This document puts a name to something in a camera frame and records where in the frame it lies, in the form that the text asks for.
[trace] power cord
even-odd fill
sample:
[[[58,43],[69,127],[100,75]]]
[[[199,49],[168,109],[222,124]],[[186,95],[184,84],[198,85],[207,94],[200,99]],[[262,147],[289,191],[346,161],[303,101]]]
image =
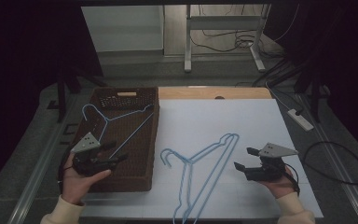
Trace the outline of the power cord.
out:
[[[313,145],[311,145],[310,147],[307,148],[305,154],[304,154],[304,157],[303,159],[301,160],[301,163],[303,165],[307,165],[311,170],[315,171],[316,173],[318,173],[319,175],[322,175],[324,177],[326,177],[327,179],[330,179],[330,180],[333,180],[333,181],[336,181],[338,183],[341,183],[341,184],[347,184],[347,185],[358,185],[358,182],[349,182],[349,181],[345,181],[345,180],[341,180],[341,179],[338,179],[338,178],[335,178],[331,175],[327,175],[326,173],[316,169],[315,167],[311,166],[309,163],[307,163],[306,159],[307,159],[307,156],[308,154],[310,153],[310,151],[312,149],[315,149],[316,146],[320,145],[320,144],[332,144],[332,145],[336,145],[336,146],[339,146],[341,148],[343,148],[345,151],[347,151],[348,153],[350,153],[357,161],[358,161],[358,157],[352,152],[350,151],[347,147],[344,147],[342,146],[341,144],[338,144],[338,143],[335,143],[335,142],[330,142],[330,141],[321,141],[321,142],[317,142],[317,143],[314,143]]]

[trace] human hand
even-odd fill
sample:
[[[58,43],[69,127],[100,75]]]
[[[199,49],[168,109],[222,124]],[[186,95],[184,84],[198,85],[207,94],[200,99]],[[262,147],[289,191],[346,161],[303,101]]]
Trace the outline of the human hand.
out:
[[[108,177],[112,171],[105,170],[96,175],[85,177],[72,168],[74,156],[75,154],[71,153],[64,165],[62,198],[68,203],[80,205],[81,199],[89,192],[91,185]]]
[[[285,166],[285,169],[287,174],[293,176],[292,172],[289,168],[287,168],[287,166]],[[295,189],[293,188],[293,183],[284,175],[281,178],[273,181],[257,181],[257,183],[266,186],[276,199],[279,199],[289,193],[295,192]]]

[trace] white tabletop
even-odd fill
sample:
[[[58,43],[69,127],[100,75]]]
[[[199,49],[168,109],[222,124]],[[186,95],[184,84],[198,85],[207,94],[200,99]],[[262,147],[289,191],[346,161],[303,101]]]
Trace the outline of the white tabletop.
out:
[[[266,143],[294,148],[275,100],[160,100],[158,134],[153,171],[153,185],[148,192],[89,193],[83,217],[115,219],[171,219],[179,205],[179,189],[184,164],[169,157],[172,167],[163,164],[160,152],[171,148],[191,157],[226,133],[240,139],[229,157],[223,173],[200,214],[201,219],[250,219],[278,217],[280,210],[269,191],[247,181],[233,162],[246,167],[259,167],[260,159],[249,155],[247,147],[261,149]],[[217,149],[194,164],[190,201],[198,195],[206,176],[222,155]],[[310,183],[298,156],[284,157],[298,172],[300,200],[316,217],[323,214],[316,202]],[[195,218],[205,198],[201,194],[189,218]],[[186,204],[177,213],[181,218]]]

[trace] brown basket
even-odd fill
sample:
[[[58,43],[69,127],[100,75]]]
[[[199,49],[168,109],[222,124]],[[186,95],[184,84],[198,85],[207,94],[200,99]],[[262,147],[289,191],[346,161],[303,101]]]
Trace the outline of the brown basket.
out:
[[[94,184],[90,192],[151,190],[159,115],[158,88],[96,88],[89,103],[108,119],[127,116],[107,121],[105,125],[105,119],[93,106],[85,106],[87,120],[80,122],[75,143],[88,132],[98,140],[101,138],[101,144],[117,141],[116,147],[102,153],[101,159],[105,159],[133,134],[118,152],[128,152],[129,157],[119,163],[110,176]]]

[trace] person's left hand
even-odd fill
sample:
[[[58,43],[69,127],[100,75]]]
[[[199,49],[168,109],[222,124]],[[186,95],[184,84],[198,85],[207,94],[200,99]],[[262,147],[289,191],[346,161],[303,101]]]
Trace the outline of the person's left hand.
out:
[[[72,204],[81,205],[81,199],[89,192],[91,185],[108,177],[112,171],[105,170],[93,176],[79,175],[77,171],[72,168],[72,159],[75,154],[71,153],[64,168],[68,168],[63,174],[62,198]]]

